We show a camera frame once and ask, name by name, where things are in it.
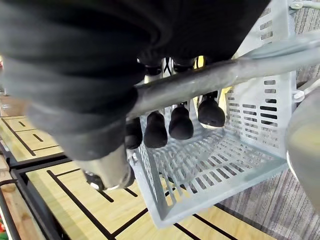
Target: black cloth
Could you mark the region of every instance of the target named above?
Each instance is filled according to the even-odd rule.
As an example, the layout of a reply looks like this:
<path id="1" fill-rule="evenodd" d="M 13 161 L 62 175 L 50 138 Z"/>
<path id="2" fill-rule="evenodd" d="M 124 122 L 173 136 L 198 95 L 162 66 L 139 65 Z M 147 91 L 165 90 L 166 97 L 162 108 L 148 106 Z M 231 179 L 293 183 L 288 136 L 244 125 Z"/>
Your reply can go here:
<path id="1" fill-rule="evenodd" d="M 103 157 L 124 141 L 122 132 L 114 143 L 103 141 L 103 130 L 124 122 L 136 101 L 133 86 L 145 74 L 137 57 L 143 63 L 167 56 L 227 60 L 268 2 L 0 0 L 4 86 L 32 102 L 31 121 L 63 138 L 58 143 L 94 132 L 106 147 L 89 144 L 89 150 Z"/>

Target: wooden floor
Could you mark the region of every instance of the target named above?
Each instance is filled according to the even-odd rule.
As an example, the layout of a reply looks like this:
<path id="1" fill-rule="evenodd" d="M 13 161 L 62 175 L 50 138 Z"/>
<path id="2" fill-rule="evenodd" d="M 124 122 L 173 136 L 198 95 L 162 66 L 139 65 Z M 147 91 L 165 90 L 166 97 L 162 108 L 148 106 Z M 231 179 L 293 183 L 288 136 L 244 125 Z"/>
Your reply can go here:
<path id="1" fill-rule="evenodd" d="M 0 155 L 0 182 L 10 179 L 12 177 L 9 173 L 9 167 L 4 157 Z M 14 183 L 5 184 L 0 187 L 0 190 L 21 240 L 45 240 L 17 186 Z"/>
<path id="2" fill-rule="evenodd" d="M 271 240 L 217 207 L 165 229 L 155 228 L 137 183 L 101 194 L 73 163 L 28 172 L 27 176 L 72 240 Z"/>
<path id="3" fill-rule="evenodd" d="M 36 129 L 25 116 L 0 119 L 0 136 L 17 162 L 50 157 L 63 150 L 47 133 Z"/>

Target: plastic crate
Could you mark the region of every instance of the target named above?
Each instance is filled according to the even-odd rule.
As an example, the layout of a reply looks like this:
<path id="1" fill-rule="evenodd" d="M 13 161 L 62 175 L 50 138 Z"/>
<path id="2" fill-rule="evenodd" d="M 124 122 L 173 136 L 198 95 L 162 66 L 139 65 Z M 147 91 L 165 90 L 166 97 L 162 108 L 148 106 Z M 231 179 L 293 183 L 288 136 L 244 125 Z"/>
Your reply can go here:
<path id="1" fill-rule="evenodd" d="M 294 20 L 288 3 L 273 0 L 235 56 L 290 34 Z M 226 94 L 224 128 L 203 128 L 191 107 L 192 139 L 169 137 L 159 149 L 142 144 L 131 165 L 155 225 L 176 223 L 286 169 L 284 137 L 295 109 L 295 89 L 295 72 L 251 79 Z M 168 129 L 170 108 L 165 111 Z M 141 117 L 143 131 L 146 122 Z"/>

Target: gray carpet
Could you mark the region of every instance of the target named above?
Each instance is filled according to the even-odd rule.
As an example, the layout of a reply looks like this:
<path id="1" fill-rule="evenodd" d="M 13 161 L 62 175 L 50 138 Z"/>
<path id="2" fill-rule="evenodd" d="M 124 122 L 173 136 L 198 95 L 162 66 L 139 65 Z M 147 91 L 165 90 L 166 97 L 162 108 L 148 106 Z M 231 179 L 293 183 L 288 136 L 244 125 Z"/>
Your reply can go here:
<path id="1" fill-rule="evenodd" d="M 300 10 L 295 24 L 297 34 L 320 29 L 320 10 Z M 297 82 L 315 78 L 320 78 L 320 65 L 297 71 Z M 222 201 L 217 207 L 278 240 L 320 239 L 320 216 L 289 170 Z"/>

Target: metal pipe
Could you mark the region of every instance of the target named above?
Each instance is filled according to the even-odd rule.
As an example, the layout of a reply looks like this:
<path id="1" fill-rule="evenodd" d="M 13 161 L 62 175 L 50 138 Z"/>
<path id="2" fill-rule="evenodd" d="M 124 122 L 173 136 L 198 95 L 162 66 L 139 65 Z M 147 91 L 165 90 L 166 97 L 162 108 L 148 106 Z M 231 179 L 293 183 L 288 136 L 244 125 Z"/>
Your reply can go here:
<path id="1" fill-rule="evenodd" d="M 137 86 L 138 99 L 128 118 L 188 101 L 196 96 L 248 81 L 287 73 L 304 65 L 320 63 L 320 47 L 292 54 L 218 62 Z"/>

